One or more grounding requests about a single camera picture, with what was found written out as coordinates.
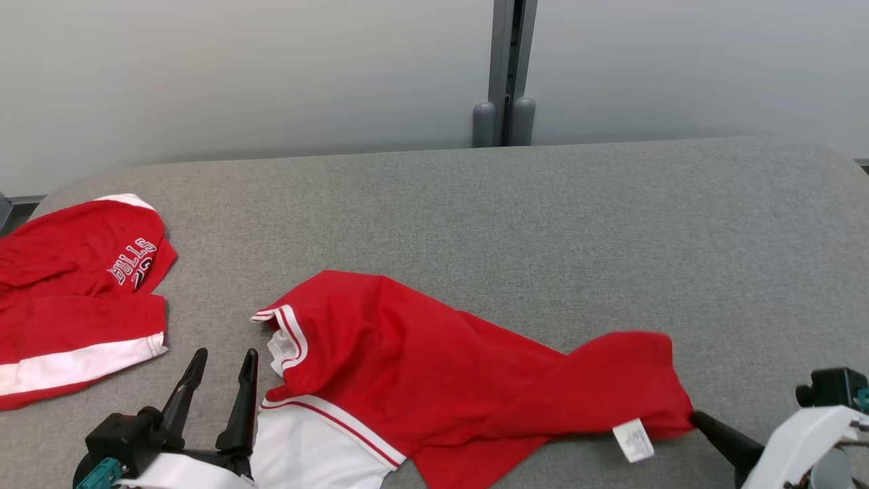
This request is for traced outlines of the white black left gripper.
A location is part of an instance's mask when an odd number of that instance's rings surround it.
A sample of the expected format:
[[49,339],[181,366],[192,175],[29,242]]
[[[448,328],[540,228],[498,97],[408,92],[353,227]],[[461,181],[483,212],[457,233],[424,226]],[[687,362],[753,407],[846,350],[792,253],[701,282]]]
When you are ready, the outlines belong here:
[[[185,442],[183,431],[193,394],[207,365],[208,350],[193,354],[182,378],[162,409],[165,442]],[[247,350],[239,371],[238,390],[217,451],[161,452],[155,448],[120,448],[115,458],[126,469],[118,483],[128,488],[257,488],[251,453],[257,414],[259,354]]]

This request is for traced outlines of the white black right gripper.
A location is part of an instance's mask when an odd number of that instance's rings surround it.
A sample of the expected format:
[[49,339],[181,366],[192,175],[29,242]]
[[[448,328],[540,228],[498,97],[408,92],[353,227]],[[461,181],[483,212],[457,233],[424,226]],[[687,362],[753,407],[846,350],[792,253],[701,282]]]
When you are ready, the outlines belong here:
[[795,485],[838,443],[858,441],[867,430],[867,415],[843,405],[795,412],[766,448],[705,412],[694,411],[689,421],[735,468],[735,486],[745,488]]

